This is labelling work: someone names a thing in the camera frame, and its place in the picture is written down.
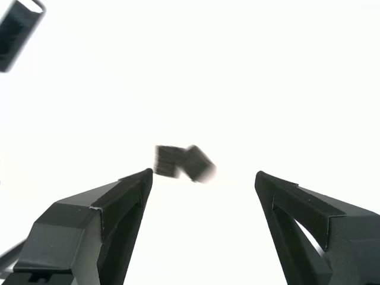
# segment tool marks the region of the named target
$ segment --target small black block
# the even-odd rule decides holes
[[[214,167],[210,159],[195,145],[186,151],[181,166],[193,181],[199,181]]]
[[[15,61],[33,30],[45,14],[45,7],[32,0],[41,12],[30,11],[19,1],[14,1],[0,23],[0,72],[7,72]]]
[[[178,166],[182,163],[184,152],[185,150],[180,147],[158,145],[156,147],[155,174],[176,178],[178,176]]]

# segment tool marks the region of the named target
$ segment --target blurry black object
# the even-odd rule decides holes
[[[34,223],[4,285],[123,285],[153,172],[62,199]]]
[[[380,216],[258,172],[255,188],[289,285],[379,285]],[[296,223],[315,238],[326,262]]]
[[[210,159],[195,145],[186,150],[181,166],[193,182],[201,181],[214,168]]]
[[[31,11],[16,0],[0,24],[0,72],[9,70],[46,12],[45,6],[38,0],[28,1],[37,5],[41,12]]]
[[[156,165],[154,167],[155,174],[177,178],[184,153],[185,150],[180,147],[157,145]]]

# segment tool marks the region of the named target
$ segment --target black plastic part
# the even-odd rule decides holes
[[[186,151],[181,166],[194,182],[202,179],[214,167],[210,159],[195,145]]]
[[[171,178],[178,177],[178,167],[182,164],[184,153],[185,150],[180,147],[157,145],[155,174]]]
[[[13,262],[18,259],[18,256],[23,249],[25,241],[20,242],[18,245],[11,248],[9,251],[0,256],[0,274],[8,268]]]
[[[33,1],[42,12],[30,11],[16,0],[0,24],[0,72],[9,70],[46,12],[45,6],[41,2],[29,1]]]
[[[31,274],[51,285],[123,285],[152,183],[147,169],[55,202],[4,284],[29,284],[23,276]],[[52,281],[60,278],[65,283]]]
[[[380,284],[379,215],[264,172],[255,188],[289,285]]]

